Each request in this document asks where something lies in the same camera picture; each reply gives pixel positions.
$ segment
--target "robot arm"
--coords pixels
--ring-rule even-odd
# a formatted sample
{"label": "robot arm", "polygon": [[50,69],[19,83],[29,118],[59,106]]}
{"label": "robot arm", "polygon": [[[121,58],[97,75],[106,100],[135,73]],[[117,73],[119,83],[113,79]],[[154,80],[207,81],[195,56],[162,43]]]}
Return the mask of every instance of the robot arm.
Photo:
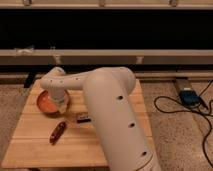
{"label": "robot arm", "polygon": [[83,89],[111,171],[160,171],[128,98],[135,87],[129,69],[100,68],[65,76],[61,68],[54,68],[42,78],[41,86],[56,104],[66,103],[66,89]]}

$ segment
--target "black cable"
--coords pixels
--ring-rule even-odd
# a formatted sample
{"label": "black cable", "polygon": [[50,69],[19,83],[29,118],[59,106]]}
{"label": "black cable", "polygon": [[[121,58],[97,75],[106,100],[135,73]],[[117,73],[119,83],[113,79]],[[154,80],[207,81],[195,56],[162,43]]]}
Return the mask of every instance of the black cable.
{"label": "black cable", "polygon": [[[199,97],[201,97],[206,91],[207,89],[210,87],[210,85],[213,83],[213,80],[211,80],[209,82],[209,84],[201,91],[201,93],[199,94]],[[157,101],[160,100],[160,99],[169,99],[175,103],[177,103],[178,105],[182,106],[185,108],[185,110],[181,109],[181,110],[173,110],[173,111],[165,111],[165,110],[162,110],[161,108],[159,108],[159,106],[157,105]],[[213,103],[213,99],[209,101],[209,110],[207,113],[204,113],[200,110],[200,106],[201,104],[199,103],[198,105],[196,106],[193,106],[193,107],[189,107],[189,106],[184,106],[181,102],[179,102],[178,100],[175,100],[171,97],[168,97],[168,96],[158,96],[154,99],[154,106],[156,107],[156,109],[162,113],[166,113],[166,114],[174,114],[174,113],[180,113],[180,112],[191,112],[191,113],[194,113],[194,114],[197,114],[199,116],[202,116],[208,123],[208,126],[209,126],[209,129],[208,129],[208,132],[206,133],[206,135],[204,136],[203,138],[203,141],[202,141],[202,150],[203,150],[203,153],[204,153],[204,156],[206,158],[206,160],[208,161],[209,165],[213,168],[213,163],[211,162],[211,160],[209,159],[209,156],[207,154],[207,151],[206,151],[206,141],[209,137],[209,135],[211,134],[212,132],[212,124],[211,124],[211,121],[208,119],[208,117],[213,117],[213,115],[211,115],[212,113],[212,103]]]}

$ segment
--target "wooden cutting board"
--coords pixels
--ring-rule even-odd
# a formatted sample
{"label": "wooden cutting board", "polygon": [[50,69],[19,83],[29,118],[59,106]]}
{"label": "wooden cutting board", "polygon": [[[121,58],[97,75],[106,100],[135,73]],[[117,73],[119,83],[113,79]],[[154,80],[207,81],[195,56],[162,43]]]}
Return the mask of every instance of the wooden cutting board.
{"label": "wooden cutting board", "polygon": [[[41,113],[36,100],[43,90],[36,80],[26,101],[17,127],[2,162],[3,168],[43,167],[100,167],[107,166],[95,129],[91,123],[76,123],[78,112],[86,112],[82,91],[69,91],[71,106],[70,124],[57,144],[51,145],[49,137],[63,117],[50,118]],[[130,95],[130,101],[154,150],[152,131],[144,105],[140,82]]]}

